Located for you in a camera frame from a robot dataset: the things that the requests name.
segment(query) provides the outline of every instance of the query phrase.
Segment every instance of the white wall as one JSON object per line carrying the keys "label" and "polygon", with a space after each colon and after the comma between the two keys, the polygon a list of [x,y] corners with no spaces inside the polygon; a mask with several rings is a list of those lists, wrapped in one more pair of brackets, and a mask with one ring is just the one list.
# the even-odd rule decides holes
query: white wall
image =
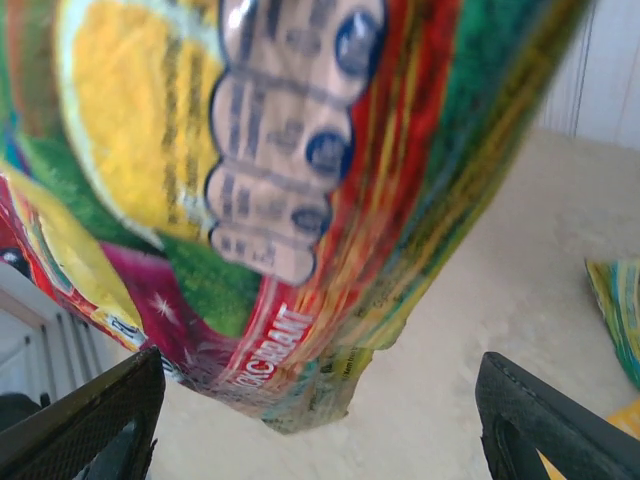
{"label": "white wall", "polygon": [[640,0],[600,0],[538,125],[640,150]]}

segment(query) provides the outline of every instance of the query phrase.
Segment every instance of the colorful wrapper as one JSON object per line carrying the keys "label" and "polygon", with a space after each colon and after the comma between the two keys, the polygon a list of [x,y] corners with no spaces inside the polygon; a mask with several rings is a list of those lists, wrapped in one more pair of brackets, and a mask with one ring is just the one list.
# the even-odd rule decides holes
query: colorful wrapper
{"label": "colorful wrapper", "polygon": [[184,385],[281,432],[339,419],[587,5],[4,0],[2,217],[43,289]]}

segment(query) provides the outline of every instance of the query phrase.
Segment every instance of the colorful plastic bag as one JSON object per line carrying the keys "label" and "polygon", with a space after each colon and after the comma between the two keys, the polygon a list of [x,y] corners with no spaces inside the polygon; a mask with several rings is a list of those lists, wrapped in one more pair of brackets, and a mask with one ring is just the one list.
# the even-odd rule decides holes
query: colorful plastic bag
{"label": "colorful plastic bag", "polygon": [[585,0],[4,0],[3,217],[51,295],[282,432],[346,414]]}
{"label": "colorful plastic bag", "polygon": [[587,272],[618,360],[640,389],[640,260],[588,261]]}

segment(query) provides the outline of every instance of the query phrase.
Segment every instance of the white label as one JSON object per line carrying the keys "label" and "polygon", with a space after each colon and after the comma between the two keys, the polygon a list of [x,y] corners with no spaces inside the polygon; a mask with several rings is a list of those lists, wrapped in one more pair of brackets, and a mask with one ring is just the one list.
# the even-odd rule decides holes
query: white label
{"label": "white label", "polygon": [[344,109],[226,75],[212,102],[213,135],[225,157],[329,192],[353,157]]}
{"label": "white label", "polygon": [[272,232],[305,246],[316,243],[331,223],[331,207],[323,195],[283,190],[268,178],[229,168],[226,161],[209,176],[206,196],[221,223]]}
{"label": "white label", "polygon": [[228,262],[277,278],[289,285],[302,285],[315,269],[311,250],[274,241],[232,225],[220,225],[211,233],[211,245]]}
{"label": "white label", "polygon": [[147,341],[147,336],[144,333],[114,315],[107,316],[107,326],[111,328],[113,333],[121,337],[125,343],[130,343],[136,348],[140,348]]}
{"label": "white label", "polygon": [[232,64],[350,104],[366,88],[385,22],[382,0],[221,0]]}

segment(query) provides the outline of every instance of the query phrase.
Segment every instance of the yellow object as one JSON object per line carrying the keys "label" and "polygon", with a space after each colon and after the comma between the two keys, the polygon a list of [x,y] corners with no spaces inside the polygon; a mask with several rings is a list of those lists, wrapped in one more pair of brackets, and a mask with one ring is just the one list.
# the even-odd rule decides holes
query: yellow object
{"label": "yellow object", "polygon": [[198,18],[184,3],[203,2],[66,0],[58,11],[68,137],[102,203],[157,247],[156,230],[207,242],[199,199],[218,161],[208,108],[223,69],[216,9],[206,2]]}

